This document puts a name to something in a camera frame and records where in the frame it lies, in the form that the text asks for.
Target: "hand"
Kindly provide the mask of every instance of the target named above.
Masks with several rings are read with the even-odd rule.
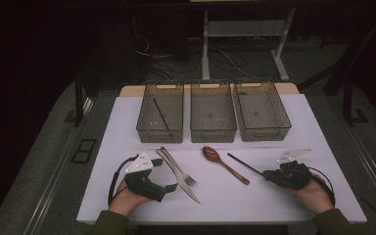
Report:
[[[303,189],[293,190],[285,188],[285,190],[298,197],[316,215],[334,209],[328,194],[313,179]]]
[[[139,205],[151,201],[149,198],[130,191],[127,188],[124,179],[118,185],[116,193],[117,194],[109,206],[109,211],[116,212],[124,216],[130,216],[133,210],[135,210]]]

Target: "sleeve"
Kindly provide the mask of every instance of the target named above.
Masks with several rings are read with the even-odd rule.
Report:
[[[122,235],[129,223],[129,219],[119,213],[101,211],[93,228],[87,235]]]
[[[319,214],[313,219],[322,234],[328,235],[364,235],[354,224],[350,224],[339,209]]]

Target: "white tabletop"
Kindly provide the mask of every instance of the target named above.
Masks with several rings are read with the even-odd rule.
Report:
[[[77,220],[94,223],[100,211],[108,208],[108,194],[115,171],[120,164],[143,151],[157,159],[156,149],[164,145],[198,182],[192,190],[200,200],[197,204],[179,187],[166,194],[161,203],[149,202],[140,206],[130,217],[137,224],[289,224],[312,219],[308,211],[294,197],[255,172],[229,158],[231,153],[257,170],[276,169],[276,159],[284,150],[311,149],[301,156],[299,163],[324,172],[331,180],[339,208],[350,222],[364,222],[354,194],[339,168],[323,133],[307,103],[299,94],[280,95],[292,128],[284,141],[243,142],[240,132],[233,143],[192,143],[189,128],[190,99],[185,97],[184,141],[181,144],[144,144],[136,131],[142,97],[118,97],[103,138],[100,151],[88,181]],[[207,161],[202,148],[216,149],[221,158],[251,183],[244,185],[223,166]],[[124,176],[120,173],[118,181]],[[165,186],[175,183],[166,164],[154,167],[152,182]]]

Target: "wooden spoon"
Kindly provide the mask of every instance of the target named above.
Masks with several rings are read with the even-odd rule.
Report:
[[[235,171],[234,169],[232,169],[230,166],[228,166],[227,164],[225,164],[222,159],[219,157],[219,154],[218,152],[211,148],[211,147],[204,147],[203,148],[203,154],[204,156],[206,157],[207,160],[211,161],[211,162],[214,162],[214,163],[218,163],[218,164],[221,164],[223,165],[225,168],[227,168],[234,176],[236,176],[236,178],[238,178],[240,181],[242,181],[244,184],[246,185],[249,185],[250,184],[250,181],[245,178],[243,175],[239,174],[237,171]]]

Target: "floor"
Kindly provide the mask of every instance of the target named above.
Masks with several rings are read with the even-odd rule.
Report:
[[[148,67],[147,79],[201,79],[201,55],[196,39],[192,40],[192,56],[185,61],[174,60],[169,55],[158,56]],[[316,38],[287,41],[282,60],[290,82],[299,84],[328,68],[347,47],[346,44],[327,44],[320,48],[320,43]],[[275,45],[276,41],[271,38],[211,42],[211,78],[252,75],[282,82],[269,54]],[[306,95],[338,164],[359,197],[368,221],[358,226],[366,234],[376,234],[376,179],[373,176],[376,170],[366,170],[376,165],[376,110],[362,91],[355,89],[353,107],[362,110],[368,122],[349,127],[341,115],[342,92],[336,96],[323,94],[327,79],[328,76],[324,77],[301,93]],[[70,111],[74,110],[73,84],[66,87],[1,207],[0,234],[84,234],[89,229],[75,218],[117,94],[117,90],[101,91],[97,99],[87,104],[81,125],[74,127],[68,119]],[[89,163],[73,164],[70,159],[82,139],[96,139],[95,149]],[[290,235],[315,233],[316,228],[311,223],[288,225]],[[207,228],[207,234],[221,234],[221,230]],[[241,234],[273,233],[258,233],[252,227],[245,228]]]

